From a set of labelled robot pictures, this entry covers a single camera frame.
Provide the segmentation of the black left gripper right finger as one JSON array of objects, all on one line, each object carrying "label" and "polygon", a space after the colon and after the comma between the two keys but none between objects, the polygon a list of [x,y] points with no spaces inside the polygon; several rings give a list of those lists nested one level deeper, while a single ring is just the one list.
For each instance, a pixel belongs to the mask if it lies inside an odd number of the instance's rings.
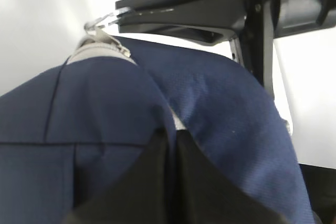
[{"label": "black left gripper right finger", "polygon": [[187,130],[176,134],[177,223],[287,223],[249,197],[203,154]]}]

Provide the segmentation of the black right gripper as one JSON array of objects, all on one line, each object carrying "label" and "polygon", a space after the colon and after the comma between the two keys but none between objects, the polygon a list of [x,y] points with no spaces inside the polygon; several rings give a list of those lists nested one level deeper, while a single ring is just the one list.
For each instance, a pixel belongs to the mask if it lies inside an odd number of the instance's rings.
[{"label": "black right gripper", "polygon": [[236,58],[273,97],[274,39],[334,26],[335,0],[247,0]]}]

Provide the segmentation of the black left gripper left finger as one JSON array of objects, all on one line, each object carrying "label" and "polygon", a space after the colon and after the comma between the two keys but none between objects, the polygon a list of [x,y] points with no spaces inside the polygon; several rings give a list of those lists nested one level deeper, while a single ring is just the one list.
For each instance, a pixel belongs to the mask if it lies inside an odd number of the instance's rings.
[{"label": "black left gripper left finger", "polygon": [[133,165],[110,187],[73,209],[64,223],[167,223],[165,129],[154,131]]}]

